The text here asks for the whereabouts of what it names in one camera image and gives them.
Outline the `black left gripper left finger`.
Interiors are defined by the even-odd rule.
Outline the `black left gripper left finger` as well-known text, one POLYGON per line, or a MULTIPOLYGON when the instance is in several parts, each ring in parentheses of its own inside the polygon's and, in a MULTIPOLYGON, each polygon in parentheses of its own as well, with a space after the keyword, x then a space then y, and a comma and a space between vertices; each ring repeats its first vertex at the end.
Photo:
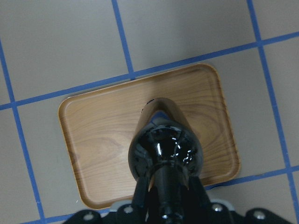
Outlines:
POLYGON ((149 189, 149 180, 147 177, 139 177, 136 182, 136 187, 132 199, 132 204, 135 207, 144 208, 146 205, 147 194, 149 189))

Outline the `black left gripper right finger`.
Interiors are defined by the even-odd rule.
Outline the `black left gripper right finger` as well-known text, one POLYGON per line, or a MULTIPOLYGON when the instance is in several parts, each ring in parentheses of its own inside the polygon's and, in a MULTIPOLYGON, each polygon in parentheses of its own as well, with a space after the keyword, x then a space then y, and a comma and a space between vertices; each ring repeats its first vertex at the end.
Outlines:
POLYGON ((205 208, 211 203, 201 180, 197 176, 189 177, 189 194, 192 204, 197 208, 205 208))

